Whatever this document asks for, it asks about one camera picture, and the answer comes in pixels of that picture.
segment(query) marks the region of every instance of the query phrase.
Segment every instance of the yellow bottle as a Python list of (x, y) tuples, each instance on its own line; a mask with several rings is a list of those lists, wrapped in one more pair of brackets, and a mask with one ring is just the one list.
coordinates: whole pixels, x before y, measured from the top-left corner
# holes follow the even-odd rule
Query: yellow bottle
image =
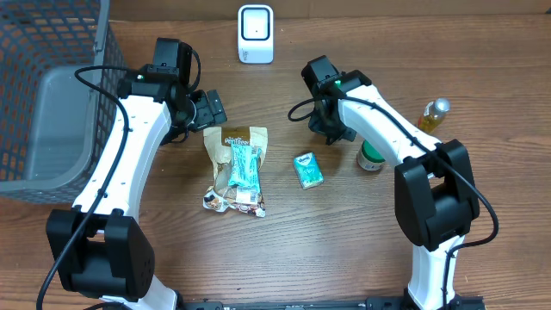
[(449, 112), (450, 103), (446, 98), (438, 98), (429, 103), (419, 117), (417, 127), (424, 133), (431, 133), (438, 125), (442, 124)]

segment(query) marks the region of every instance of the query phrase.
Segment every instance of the silver can lid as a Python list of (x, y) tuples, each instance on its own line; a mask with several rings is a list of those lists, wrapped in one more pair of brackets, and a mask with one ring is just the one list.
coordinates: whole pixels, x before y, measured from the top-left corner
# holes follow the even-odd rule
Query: silver can lid
[(438, 98), (434, 101), (434, 105), (433, 105), (434, 112), (440, 116), (446, 115), (451, 108), (450, 106), (451, 106), (451, 103), (449, 103), (448, 99)]

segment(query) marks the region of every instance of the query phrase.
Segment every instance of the wooden surface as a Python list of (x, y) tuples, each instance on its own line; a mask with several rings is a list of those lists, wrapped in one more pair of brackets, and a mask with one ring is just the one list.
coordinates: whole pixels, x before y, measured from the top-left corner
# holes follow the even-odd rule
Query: wooden surface
[(244, 4), (268, 4), (276, 18), (366, 16), (458, 16), (543, 14), (550, 0), (115, 0), (111, 18), (118, 21), (236, 20)]
[[(446, 96), (449, 118), (435, 131), (469, 150), (478, 188), (494, 205), (498, 238), (461, 250), (455, 287), (484, 295), (488, 309), (549, 309), (551, 303), (551, 19), (545, 15), (287, 20), (275, 25), (272, 65), (238, 62), (236, 22), (121, 22), (113, 25), (132, 67), (151, 62), (158, 36), (201, 55), (201, 88), (217, 89), (227, 126), (264, 126), (261, 171), (267, 216), (216, 214), (201, 206), (213, 182), (202, 136), (158, 150), (139, 223), (156, 274), (187, 301), (322, 301), (400, 295), (412, 246), (393, 213), (393, 171), (356, 164), (361, 138), (325, 146), (288, 110), (307, 99), (300, 78), (326, 54), (359, 69), (408, 120)], [(315, 152), (325, 183), (302, 190), (292, 158)], [(30, 309), (53, 259), (46, 218), (53, 208), (0, 200), (0, 308)], [(491, 230), (487, 212), (467, 240)], [(95, 301), (67, 293), (56, 277), (47, 309)]]

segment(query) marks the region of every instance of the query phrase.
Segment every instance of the plastic bin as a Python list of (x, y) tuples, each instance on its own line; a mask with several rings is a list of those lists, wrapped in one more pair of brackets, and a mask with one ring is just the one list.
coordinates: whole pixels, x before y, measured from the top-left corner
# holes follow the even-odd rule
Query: plastic bin
[[(74, 71), (125, 65), (108, 13), (108, 0), (0, 2), (0, 195), (72, 202), (90, 179), (116, 106)], [(87, 74), (115, 94), (124, 73)]]

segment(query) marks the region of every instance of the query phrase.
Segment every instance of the table top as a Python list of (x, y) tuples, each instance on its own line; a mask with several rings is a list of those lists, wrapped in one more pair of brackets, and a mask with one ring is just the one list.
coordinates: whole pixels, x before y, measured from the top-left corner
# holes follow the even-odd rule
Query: table top
[[(201, 206), (213, 183), (201, 134), (159, 148), (139, 223), (156, 254), (155, 273), (186, 301), (326, 301), (401, 295), (412, 245), (393, 211), (393, 170), (356, 163), (361, 137), (325, 146), (287, 112), (310, 97), (300, 70), (327, 55), (358, 69), (407, 120), (444, 96), (452, 102), (434, 132), (458, 139), (501, 230), (489, 245), (461, 250), (456, 291), (483, 295), (489, 309), (547, 309), (551, 297), (551, 19), (548, 15), (371, 17), (280, 20), (275, 60), (243, 65), (237, 22), (113, 22), (127, 63), (152, 61), (157, 37), (178, 38), (201, 56), (200, 88), (218, 90), (225, 126), (267, 127), (260, 173), (267, 215), (253, 218)], [(314, 152), (325, 177), (302, 190), (292, 159)], [(0, 199), (0, 308), (33, 308), (53, 258), (47, 216), (65, 205)], [(467, 241), (492, 223), (481, 206)], [(65, 292), (56, 277), (46, 309), (97, 301)]]

